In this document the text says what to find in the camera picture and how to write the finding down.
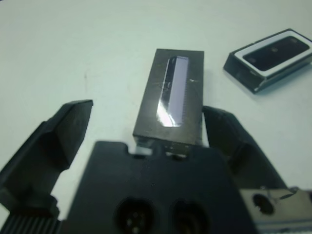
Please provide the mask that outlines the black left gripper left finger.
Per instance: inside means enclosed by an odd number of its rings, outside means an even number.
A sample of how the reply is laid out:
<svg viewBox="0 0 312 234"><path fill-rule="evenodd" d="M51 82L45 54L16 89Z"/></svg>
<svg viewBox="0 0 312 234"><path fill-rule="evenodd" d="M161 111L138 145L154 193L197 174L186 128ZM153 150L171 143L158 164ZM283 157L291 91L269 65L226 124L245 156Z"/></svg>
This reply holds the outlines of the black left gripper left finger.
<svg viewBox="0 0 312 234"><path fill-rule="evenodd" d="M92 100L68 102L28 137L0 172L0 202L10 212L56 206L51 195L86 134Z"/></svg>

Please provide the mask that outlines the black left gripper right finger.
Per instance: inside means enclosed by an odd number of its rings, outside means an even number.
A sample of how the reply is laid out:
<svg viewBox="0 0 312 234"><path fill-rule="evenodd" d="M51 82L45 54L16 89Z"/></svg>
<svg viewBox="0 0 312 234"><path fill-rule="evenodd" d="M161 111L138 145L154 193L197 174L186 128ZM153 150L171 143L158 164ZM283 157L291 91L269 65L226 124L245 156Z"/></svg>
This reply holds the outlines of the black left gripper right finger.
<svg viewBox="0 0 312 234"><path fill-rule="evenodd" d="M204 106L209 145L222 152L240 189L286 189L287 185L235 115Z"/></svg>

